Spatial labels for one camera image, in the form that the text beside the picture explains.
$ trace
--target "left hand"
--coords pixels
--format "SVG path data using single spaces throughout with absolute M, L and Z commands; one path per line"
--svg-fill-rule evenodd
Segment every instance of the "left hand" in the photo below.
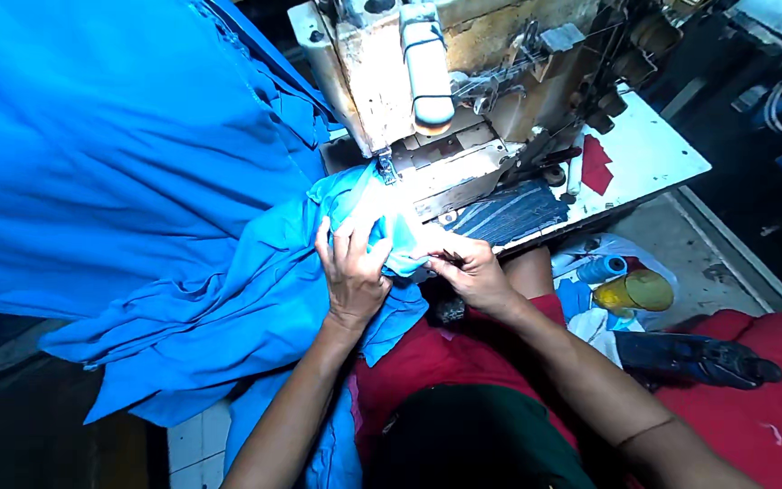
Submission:
M 315 250 L 330 294 L 328 319 L 359 338 L 391 290 L 391 279 L 381 273 L 391 253 L 391 240 L 379 240 L 367 253 L 367 240 L 377 219 L 352 214 L 334 232 L 333 248 L 328 243 L 330 218 L 321 219 L 315 234 Z

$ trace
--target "tiled floor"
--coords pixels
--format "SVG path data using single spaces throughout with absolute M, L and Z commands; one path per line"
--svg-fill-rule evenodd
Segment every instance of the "tiled floor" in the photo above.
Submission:
M 218 489 L 222 485 L 230 426 L 228 405 L 218 402 L 168 430 L 171 489 Z

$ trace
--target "yellow cup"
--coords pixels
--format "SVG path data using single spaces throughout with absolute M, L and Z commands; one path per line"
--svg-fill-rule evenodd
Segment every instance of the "yellow cup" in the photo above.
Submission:
M 651 270 L 636 270 L 593 291 L 593 302 L 611 311 L 635 307 L 647 311 L 665 311 L 674 302 L 668 281 Z

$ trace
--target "thread spool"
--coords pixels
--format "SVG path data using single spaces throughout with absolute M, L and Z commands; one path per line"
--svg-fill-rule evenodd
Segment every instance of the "thread spool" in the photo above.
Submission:
M 578 267 L 578 279 L 584 283 L 602 283 L 626 273 L 626 260 L 620 255 L 599 257 Z

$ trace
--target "white table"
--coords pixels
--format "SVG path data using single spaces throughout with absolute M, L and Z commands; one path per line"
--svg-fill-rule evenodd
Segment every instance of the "white table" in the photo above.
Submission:
M 551 225 L 521 239 L 494 246 L 494 253 L 513 250 L 543 241 L 581 227 L 620 207 L 635 206 L 647 197 L 670 189 L 692 177 L 711 170 L 699 151 L 694 150 L 678 132 L 659 117 L 635 92 L 623 95 L 629 108 L 619 117 L 614 117 L 615 127 L 604 136 L 585 126 L 585 134 L 599 139 L 605 153 L 612 162 L 607 165 L 614 174 L 606 193 L 601 196 L 581 185 L 581 193 L 569 206 L 568 220 Z M 564 171 L 566 163 L 561 163 Z M 566 185 L 552 188 L 559 196 L 566 191 Z

